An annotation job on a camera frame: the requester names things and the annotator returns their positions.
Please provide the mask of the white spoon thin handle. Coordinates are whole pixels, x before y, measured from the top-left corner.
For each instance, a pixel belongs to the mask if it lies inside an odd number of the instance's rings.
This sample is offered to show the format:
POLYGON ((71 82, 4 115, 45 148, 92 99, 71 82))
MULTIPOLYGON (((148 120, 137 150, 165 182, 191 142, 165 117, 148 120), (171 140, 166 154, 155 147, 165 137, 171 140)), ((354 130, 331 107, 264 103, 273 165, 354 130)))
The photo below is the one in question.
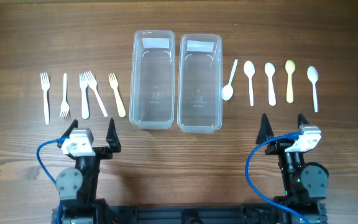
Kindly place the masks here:
POLYGON ((254 106, 254 90, 253 90, 253 84, 252 84, 252 77, 255 74, 255 67, 254 64, 248 60, 244 64, 244 73, 249 79, 249 101, 250 105, 254 106))

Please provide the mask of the yellow plastic spoon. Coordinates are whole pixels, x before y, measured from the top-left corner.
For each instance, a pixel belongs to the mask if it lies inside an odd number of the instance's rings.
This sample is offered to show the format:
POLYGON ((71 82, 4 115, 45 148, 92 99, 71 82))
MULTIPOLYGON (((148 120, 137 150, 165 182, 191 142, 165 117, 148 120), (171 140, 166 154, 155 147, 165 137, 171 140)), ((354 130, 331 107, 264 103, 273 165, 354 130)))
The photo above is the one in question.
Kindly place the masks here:
POLYGON ((287 97, 286 101, 288 103, 293 103, 293 83, 292 83, 292 75, 296 70, 295 63, 292 60, 287 60, 285 63, 285 70, 287 72, 287 97))

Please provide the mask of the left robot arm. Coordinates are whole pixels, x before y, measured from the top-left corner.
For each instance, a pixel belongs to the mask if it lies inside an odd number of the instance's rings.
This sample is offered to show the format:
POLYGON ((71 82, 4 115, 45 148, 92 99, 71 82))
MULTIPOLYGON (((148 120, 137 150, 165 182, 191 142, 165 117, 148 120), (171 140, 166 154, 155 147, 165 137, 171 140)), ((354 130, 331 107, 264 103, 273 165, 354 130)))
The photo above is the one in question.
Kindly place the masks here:
POLYGON ((77 120, 58 140, 57 146, 75 161, 75 166, 64 169, 56 178, 60 202, 52 212, 52 224, 119 223, 119 217, 105 199, 96 198, 101 161, 110 160, 115 152, 121 152, 114 120, 109 121, 107 146, 93 147, 93 140, 91 130, 80 129, 77 120))

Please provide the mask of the white spoon wide handle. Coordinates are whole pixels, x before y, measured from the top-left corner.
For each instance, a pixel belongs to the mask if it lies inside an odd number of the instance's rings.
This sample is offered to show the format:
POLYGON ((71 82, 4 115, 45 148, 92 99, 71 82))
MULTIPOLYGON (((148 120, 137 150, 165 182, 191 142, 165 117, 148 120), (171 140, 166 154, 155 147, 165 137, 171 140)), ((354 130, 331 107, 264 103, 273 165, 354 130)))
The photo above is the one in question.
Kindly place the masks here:
POLYGON ((270 106, 276 105, 275 91, 273 87, 273 75, 275 74, 275 67, 272 63, 268 62, 265 64, 265 74, 268 78, 268 103, 270 106))

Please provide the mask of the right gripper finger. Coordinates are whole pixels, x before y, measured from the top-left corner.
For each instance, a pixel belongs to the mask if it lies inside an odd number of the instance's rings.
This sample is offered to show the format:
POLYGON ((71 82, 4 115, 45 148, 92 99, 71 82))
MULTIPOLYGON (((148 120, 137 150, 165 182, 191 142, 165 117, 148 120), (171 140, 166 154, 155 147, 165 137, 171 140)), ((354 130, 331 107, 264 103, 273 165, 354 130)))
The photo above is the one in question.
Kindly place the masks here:
POLYGON ((260 129, 255 143, 262 144, 263 142, 272 139, 273 137, 274 137, 274 133, 270 125, 270 121, 267 115, 264 113, 261 118, 260 129))
POLYGON ((304 128, 309 126, 309 122, 307 121, 307 119, 304 117, 304 115, 302 113, 298 114, 298 129, 304 128))

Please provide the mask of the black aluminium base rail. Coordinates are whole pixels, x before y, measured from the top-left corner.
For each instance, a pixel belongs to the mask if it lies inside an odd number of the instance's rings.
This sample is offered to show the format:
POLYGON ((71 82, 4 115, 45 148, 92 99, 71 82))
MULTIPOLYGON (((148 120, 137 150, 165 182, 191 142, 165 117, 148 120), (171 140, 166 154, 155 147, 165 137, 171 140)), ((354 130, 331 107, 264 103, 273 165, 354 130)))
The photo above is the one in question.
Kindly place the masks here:
POLYGON ((244 204, 228 207, 155 207, 112 206, 108 223, 327 223, 324 204, 302 207, 298 217, 270 204, 244 204))

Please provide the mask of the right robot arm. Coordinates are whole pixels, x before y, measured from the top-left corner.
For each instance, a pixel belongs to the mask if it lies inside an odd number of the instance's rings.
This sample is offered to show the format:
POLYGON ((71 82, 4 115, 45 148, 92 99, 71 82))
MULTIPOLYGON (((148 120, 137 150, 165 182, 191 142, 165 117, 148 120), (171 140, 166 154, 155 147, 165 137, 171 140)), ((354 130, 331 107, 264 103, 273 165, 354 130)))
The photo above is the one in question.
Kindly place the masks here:
POLYGON ((265 155, 277 155, 281 170, 284 196, 275 196, 273 201, 302 215, 298 217, 271 204, 257 204, 249 212, 248 221, 254 223, 327 223, 326 207, 321 201, 326 198, 328 170, 317 162, 304 161, 303 155, 313 150, 321 139, 321 130, 298 115, 298 133, 283 139, 274 139, 274 133, 266 114, 262 115, 256 144, 268 141, 265 155))

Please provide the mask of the yellow plastic fork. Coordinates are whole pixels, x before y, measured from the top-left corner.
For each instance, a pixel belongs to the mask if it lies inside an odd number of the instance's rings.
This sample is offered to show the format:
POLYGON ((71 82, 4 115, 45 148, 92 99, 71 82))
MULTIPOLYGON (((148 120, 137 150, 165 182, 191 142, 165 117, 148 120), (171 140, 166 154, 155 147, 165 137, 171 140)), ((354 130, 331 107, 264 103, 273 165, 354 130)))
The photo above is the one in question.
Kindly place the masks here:
POLYGON ((114 91, 114 96, 115 96, 115 99, 116 99, 116 106, 117 106, 118 115, 121 118, 123 118, 123 117, 126 116, 126 110, 125 110, 124 104, 122 102, 121 96, 119 94, 118 80, 117 80, 117 78, 116 78, 114 73, 110 73, 108 75, 108 77, 109 77, 110 86, 114 91))

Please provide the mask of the white fork tines down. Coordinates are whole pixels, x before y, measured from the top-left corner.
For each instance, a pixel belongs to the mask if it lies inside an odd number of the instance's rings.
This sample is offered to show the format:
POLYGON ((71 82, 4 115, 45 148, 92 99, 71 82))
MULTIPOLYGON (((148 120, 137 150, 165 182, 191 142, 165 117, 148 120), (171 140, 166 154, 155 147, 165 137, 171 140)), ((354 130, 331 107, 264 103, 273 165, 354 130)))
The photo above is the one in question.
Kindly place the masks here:
POLYGON ((63 74, 63 97, 62 97, 62 103, 60 107, 60 117, 66 118, 69 114, 70 106, 67 102, 67 74, 63 74))

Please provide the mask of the white spoon slanted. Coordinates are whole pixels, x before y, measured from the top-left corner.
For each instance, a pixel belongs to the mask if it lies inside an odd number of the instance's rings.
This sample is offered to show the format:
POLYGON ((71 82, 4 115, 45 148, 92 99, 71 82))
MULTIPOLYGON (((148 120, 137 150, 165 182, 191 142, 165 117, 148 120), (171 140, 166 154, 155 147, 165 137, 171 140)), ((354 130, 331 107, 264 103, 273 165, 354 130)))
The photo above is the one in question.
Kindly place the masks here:
POLYGON ((232 87, 232 81, 233 81, 233 78, 234 78, 234 75, 235 75, 235 72, 236 72, 237 63, 238 63, 238 59, 235 59, 235 61, 233 63, 233 66, 232 66, 232 69, 231 69, 231 74, 230 74, 230 77, 229 77, 228 84, 223 87, 223 100, 224 101, 230 100, 231 97, 233 96, 234 89, 232 87))

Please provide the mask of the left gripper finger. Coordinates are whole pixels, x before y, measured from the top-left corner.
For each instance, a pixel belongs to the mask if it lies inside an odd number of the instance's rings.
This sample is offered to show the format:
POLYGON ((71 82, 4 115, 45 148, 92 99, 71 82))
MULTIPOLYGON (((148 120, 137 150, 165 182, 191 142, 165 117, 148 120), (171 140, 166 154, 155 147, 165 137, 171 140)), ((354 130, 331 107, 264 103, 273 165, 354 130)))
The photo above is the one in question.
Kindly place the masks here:
POLYGON ((117 136, 114 119, 111 118, 109 121, 108 131, 106 135, 106 142, 112 152, 121 152, 121 143, 117 136))
POLYGON ((69 126, 69 128, 63 133, 61 138, 67 138, 71 134, 71 132, 77 127, 78 127, 78 120, 74 119, 71 125, 69 126))

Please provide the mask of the white fork far left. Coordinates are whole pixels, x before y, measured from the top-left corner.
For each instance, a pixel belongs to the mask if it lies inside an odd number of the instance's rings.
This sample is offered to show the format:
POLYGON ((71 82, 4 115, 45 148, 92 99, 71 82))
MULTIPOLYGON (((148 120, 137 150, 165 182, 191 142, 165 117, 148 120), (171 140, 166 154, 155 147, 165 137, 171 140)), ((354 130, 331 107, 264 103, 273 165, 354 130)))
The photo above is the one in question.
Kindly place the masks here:
POLYGON ((49 105, 48 105, 48 91, 50 89, 50 80, 46 72, 40 74, 41 87, 44 92, 44 117, 45 124, 49 124, 50 115, 49 115, 49 105))

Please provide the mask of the white fork slanted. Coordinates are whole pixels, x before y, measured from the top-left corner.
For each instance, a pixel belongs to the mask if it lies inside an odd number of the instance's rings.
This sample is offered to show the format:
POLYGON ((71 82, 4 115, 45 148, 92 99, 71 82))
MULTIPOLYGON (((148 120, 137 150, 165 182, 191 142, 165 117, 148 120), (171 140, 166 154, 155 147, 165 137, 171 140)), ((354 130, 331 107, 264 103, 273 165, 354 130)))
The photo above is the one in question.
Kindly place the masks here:
POLYGON ((96 81, 94 75, 90 71, 87 71, 87 72, 85 72, 85 76, 86 76, 86 80, 88 82, 89 87, 94 91, 94 94, 98 101, 99 107, 101 108, 103 116, 107 117, 108 113, 104 107, 103 101, 102 101, 100 94, 98 92, 98 84, 97 84, 97 81, 96 81))

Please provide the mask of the clear plastic container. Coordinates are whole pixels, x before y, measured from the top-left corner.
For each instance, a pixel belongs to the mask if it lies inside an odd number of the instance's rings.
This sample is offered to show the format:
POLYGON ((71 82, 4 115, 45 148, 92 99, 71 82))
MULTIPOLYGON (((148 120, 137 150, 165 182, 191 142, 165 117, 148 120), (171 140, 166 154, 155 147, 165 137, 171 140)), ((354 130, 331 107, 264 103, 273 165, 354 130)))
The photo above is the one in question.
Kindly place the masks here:
POLYGON ((175 34, 138 30, 132 52, 129 120, 140 129, 169 129, 175 107, 175 34))
POLYGON ((223 41, 216 34, 185 34, 180 44, 177 124, 185 133, 210 134, 223 123, 223 41))

